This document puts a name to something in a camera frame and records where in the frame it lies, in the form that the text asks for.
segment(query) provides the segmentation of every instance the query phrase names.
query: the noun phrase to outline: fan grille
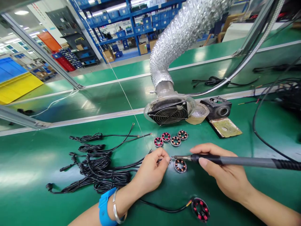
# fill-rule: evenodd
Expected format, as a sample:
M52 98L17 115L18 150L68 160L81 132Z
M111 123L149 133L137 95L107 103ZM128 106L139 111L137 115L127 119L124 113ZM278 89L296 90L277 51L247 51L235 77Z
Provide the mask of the fan grille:
M172 105L158 111L149 112L148 115L160 126L172 124L188 118L185 105Z

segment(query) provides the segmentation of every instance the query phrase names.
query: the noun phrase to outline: blue shelving rack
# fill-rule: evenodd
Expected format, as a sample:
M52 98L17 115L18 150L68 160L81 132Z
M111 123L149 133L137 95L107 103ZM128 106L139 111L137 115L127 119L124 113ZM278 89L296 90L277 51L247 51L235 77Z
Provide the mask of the blue shelving rack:
M141 9L141 10L138 10L135 12L132 12L130 0L95 0L95 2L92 4L86 3L86 0L82 0L81 2L83 4L81 4L80 6L75 1L76 0L70 0L70 3L72 4L73 8L77 12L79 18L82 20L87 32L89 33L90 37L92 38L94 44L97 46L97 49L100 52L100 55L102 56L103 59L105 59L103 57L102 49L99 45L106 45L106 44L114 43L118 40L123 40L123 39L127 39L130 37L135 37L138 52L139 52L139 55L141 55L140 49L138 47L138 45L139 45L139 37L138 36L140 36L142 34L147 34L149 32L153 32L156 30L164 29L167 27L168 24L164 24L163 26L160 26L160 27L150 28L147 30L136 32L135 31L135 17L141 16L141 15L144 15L147 13L151 13L154 11L162 10L162 9L165 9L168 7L173 7L173 6L175 7L176 5L178 5L178 9L181 9L182 3L185 2L186 0L173 0L173 1L169 1L169 2L166 2L163 4L159 4L159 5L150 7L150 8ZM105 22L100 22L97 24L89 25L87 20L85 20L84 17L82 16L84 14L84 16L86 18L88 18L87 12L91 12L95 8L97 8L98 11L100 11L100 10L104 10L109 7L113 7L115 5L120 5L122 3L126 3L126 8L129 13L126 15L119 16L117 18L110 19ZM103 26L106 26L109 24L114 24L114 23L117 23L117 22L120 22L123 20L128 20L128 19L130 19L130 21L131 21L131 26L132 26L132 31L133 31L132 33L126 34L126 36L122 36L122 37L118 37L118 38L114 38L114 39L110 39L110 40L106 40L106 41L102 41L100 39L100 37L98 36L96 29L98 29L99 27L103 27Z

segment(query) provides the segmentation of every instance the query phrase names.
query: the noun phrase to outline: yellow bin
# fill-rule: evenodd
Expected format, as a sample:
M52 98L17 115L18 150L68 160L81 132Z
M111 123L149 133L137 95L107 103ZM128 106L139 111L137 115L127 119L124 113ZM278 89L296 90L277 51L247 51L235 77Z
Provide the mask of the yellow bin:
M9 104L40 85L43 85L43 82L30 72L2 82L0 83L0 104Z

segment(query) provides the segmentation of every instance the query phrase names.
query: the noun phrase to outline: silver ducting hose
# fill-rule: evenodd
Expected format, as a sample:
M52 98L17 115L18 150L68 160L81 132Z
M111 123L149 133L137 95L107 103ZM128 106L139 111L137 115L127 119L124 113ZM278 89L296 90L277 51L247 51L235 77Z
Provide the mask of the silver ducting hose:
M260 46L263 44L263 42L265 41L265 39L267 38L267 36L269 35L270 31L272 30L278 15L282 9L282 6L284 4L284 0L279 0L277 7L275 9L275 12L269 22L269 24L267 25L267 28L262 36L262 38L260 39L260 41L258 42L258 44L255 46L255 48L252 50L251 53L249 53L249 55L247 56L247 58L245 58L244 62L242 62L240 64L240 66L238 68L235 69L235 71L232 73L232 75L229 76L229 78L225 78L224 81L222 81L221 83L217 84L216 86L212 87L211 89L202 92L202 93L197 93L197 94L187 94L191 97L196 97L196 96L201 96L201 95L205 95L208 94L220 87L222 87L223 85L225 85L228 81L230 81L231 79L233 79L245 66L246 64L252 59L252 57L255 55L255 53L258 51L258 49L260 48Z
M151 79L155 86L172 82L169 65L183 54L198 37L208 32L235 0L188 0L161 37L150 55Z

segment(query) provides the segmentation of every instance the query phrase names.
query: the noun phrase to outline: orange panel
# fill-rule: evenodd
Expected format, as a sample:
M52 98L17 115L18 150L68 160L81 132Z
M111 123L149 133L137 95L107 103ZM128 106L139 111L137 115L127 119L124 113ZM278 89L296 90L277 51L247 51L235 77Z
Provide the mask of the orange panel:
M59 52L59 49L62 48L48 31L38 34L37 36L53 52Z

